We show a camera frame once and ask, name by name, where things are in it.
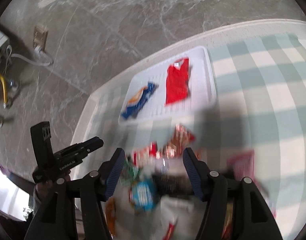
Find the shiny brown wrapper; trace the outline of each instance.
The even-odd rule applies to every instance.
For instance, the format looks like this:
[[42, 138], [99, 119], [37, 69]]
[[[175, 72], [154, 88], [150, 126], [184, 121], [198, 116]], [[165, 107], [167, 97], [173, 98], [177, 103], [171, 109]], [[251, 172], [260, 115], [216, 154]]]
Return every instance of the shiny brown wrapper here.
[[184, 126], [177, 124], [172, 138], [161, 151], [161, 155], [167, 158], [177, 158], [183, 154], [186, 146], [195, 140], [195, 136]]

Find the round blue package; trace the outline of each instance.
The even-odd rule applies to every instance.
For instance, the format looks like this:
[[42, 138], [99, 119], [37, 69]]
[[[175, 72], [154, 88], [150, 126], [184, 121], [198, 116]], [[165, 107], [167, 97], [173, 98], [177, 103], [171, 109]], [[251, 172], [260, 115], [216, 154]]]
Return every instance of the round blue package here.
[[135, 211], [151, 211], [156, 204], [156, 189], [153, 181], [137, 182], [129, 190], [129, 202]]

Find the silver screw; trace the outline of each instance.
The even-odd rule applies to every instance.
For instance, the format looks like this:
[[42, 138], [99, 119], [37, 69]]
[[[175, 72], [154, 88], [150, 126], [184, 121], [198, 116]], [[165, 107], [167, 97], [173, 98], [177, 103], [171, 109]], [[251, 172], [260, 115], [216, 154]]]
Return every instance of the silver screw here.
[[64, 180], [63, 178], [59, 178], [59, 179], [56, 181], [56, 183], [59, 184], [59, 185], [63, 184], [64, 182], [65, 182], [65, 180]]
[[244, 182], [247, 183], [247, 184], [251, 184], [252, 183], [252, 179], [249, 178], [249, 177], [245, 177], [244, 178]]
[[210, 171], [209, 174], [210, 174], [212, 177], [217, 177], [217, 176], [218, 176], [218, 172], [217, 172], [217, 171]]
[[96, 177], [98, 174], [99, 174], [98, 171], [91, 171], [91, 172], [90, 172], [90, 176], [91, 176], [92, 178]]

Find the black handheld device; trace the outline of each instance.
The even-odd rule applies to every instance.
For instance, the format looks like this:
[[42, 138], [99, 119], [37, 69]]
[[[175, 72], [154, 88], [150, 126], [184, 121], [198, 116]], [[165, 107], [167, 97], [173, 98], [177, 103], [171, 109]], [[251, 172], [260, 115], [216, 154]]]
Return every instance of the black handheld device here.
[[103, 141], [93, 137], [53, 153], [50, 122], [41, 122], [31, 127], [31, 138], [37, 167], [33, 172], [35, 183], [53, 182], [66, 171], [81, 164], [91, 152], [101, 148]]

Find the human hand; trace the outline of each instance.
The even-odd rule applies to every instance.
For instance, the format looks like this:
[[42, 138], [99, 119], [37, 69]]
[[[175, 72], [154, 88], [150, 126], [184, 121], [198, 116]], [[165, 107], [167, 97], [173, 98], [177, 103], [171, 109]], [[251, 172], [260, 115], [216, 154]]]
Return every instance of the human hand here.
[[[70, 177], [70, 174], [71, 171], [67, 171], [65, 174], [64, 174], [64, 179], [66, 181], [70, 181], [71, 180], [71, 177]], [[49, 192], [50, 188], [53, 186], [53, 182], [49, 179], [48, 181], [46, 182], [40, 182], [37, 184], [36, 186], [36, 190], [37, 190], [37, 194], [38, 194], [38, 198], [40, 200], [42, 200], [43, 198], [46, 197], [47, 193]]]

